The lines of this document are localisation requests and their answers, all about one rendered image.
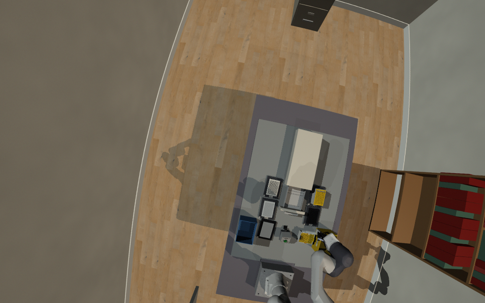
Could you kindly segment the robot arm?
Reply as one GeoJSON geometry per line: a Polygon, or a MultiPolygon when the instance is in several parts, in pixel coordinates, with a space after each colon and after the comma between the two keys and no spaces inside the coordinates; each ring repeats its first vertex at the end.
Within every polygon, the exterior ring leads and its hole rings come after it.
{"type": "MultiPolygon", "coordinates": [[[[327,251],[315,251],[311,255],[311,299],[313,303],[334,303],[323,289],[323,273],[337,277],[345,268],[353,264],[353,254],[337,240],[333,233],[323,238],[327,251]]],[[[288,280],[282,273],[266,277],[265,295],[267,303],[291,303],[287,288],[288,280]]]]}

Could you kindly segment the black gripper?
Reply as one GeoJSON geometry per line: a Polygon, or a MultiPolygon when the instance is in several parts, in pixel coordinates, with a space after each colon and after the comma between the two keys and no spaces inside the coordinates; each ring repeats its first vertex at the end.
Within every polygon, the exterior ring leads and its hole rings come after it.
{"type": "MultiPolygon", "coordinates": [[[[327,236],[327,234],[323,234],[319,229],[317,229],[316,233],[317,233],[318,241],[321,240],[324,243],[324,245],[325,245],[325,242],[324,242],[323,238],[325,236],[327,236]]],[[[325,247],[326,247],[326,245],[325,245],[325,247]]]]}

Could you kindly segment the yellow open-top bin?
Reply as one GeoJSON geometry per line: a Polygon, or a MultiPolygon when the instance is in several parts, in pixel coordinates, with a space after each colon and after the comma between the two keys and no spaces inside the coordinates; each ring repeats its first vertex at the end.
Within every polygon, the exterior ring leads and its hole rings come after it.
{"type": "MultiPolygon", "coordinates": [[[[335,237],[337,238],[337,234],[335,234],[333,231],[331,231],[330,229],[322,229],[322,228],[317,228],[319,229],[323,234],[330,234],[330,233],[333,233],[335,235],[335,237]]],[[[314,251],[318,251],[318,250],[323,250],[325,251],[325,253],[331,255],[326,247],[324,246],[324,243],[322,241],[318,241],[318,238],[317,238],[317,234],[315,234],[315,237],[314,237],[314,242],[312,244],[312,248],[314,251]]]]}

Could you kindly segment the blue open-top bin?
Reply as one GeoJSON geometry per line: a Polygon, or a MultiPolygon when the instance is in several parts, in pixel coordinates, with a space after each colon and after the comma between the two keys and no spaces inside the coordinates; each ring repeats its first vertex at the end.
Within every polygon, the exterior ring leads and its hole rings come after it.
{"type": "Polygon", "coordinates": [[[256,218],[240,215],[240,222],[237,229],[235,242],[253,245],[256,227],[256,218]]]}

